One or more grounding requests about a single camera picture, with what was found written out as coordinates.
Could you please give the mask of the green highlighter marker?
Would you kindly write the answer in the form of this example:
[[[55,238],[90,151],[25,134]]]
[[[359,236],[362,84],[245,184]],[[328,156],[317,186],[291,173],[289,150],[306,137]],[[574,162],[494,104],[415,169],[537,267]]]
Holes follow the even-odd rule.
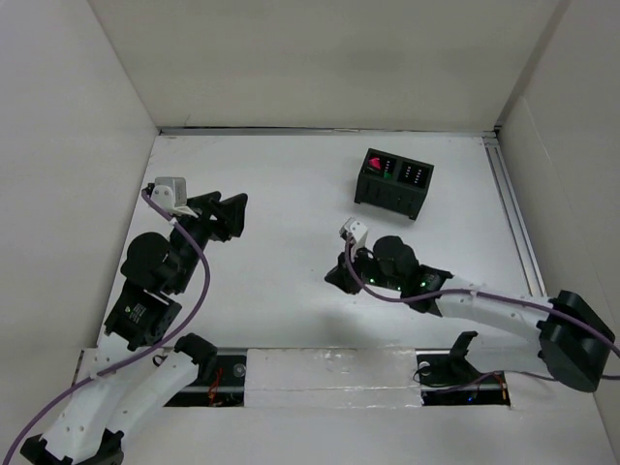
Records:
[[[385,179],[392,178],[393,166],[389,162],[385,162],[383,169],[383,177]]]

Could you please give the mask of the magenta highlighter marker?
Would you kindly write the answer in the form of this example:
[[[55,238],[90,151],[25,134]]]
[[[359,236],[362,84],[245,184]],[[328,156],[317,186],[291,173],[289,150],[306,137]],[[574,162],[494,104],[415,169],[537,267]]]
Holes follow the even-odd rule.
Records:
[[[382,159],[380,157],[370,157],[367,160],[366,170],[376,175],[382,176],[384,172]]]

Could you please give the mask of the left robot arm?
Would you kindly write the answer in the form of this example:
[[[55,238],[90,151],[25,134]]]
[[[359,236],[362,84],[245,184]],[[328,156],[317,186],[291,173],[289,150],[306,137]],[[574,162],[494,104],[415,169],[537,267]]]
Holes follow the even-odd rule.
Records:
[[[25,427],[12,445],[32,464],[119,464],[129,441],[177,393],[215,375],[216,347],[185,328],[210,285],[204,249],[241,236],[248,197],[186,198],[162,180],[141,197],[172,231],[145,232],[130,243],[121,265],[125,282],[89,374],[45,406],[49,412],[68,402],[47,431],[30,436]]]

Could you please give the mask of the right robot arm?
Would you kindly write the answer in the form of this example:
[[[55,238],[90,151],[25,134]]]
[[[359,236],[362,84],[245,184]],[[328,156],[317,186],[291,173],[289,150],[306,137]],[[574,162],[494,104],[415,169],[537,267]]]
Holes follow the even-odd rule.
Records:
[[[350,232],[325,281],[348,295],[366,292],[404,304],[421,315],[462,320],[517,338],[514,346],[486,342],[474,330],[461,332],[448,353],[419,371],[422,383],[456,388],[496,372],[526,373],[568,388],[594,392],[619,348],[615,335],[578,294],[509,296],[490,292],[449,271],[420,263],[400,237],[384,236],[372,248]]]

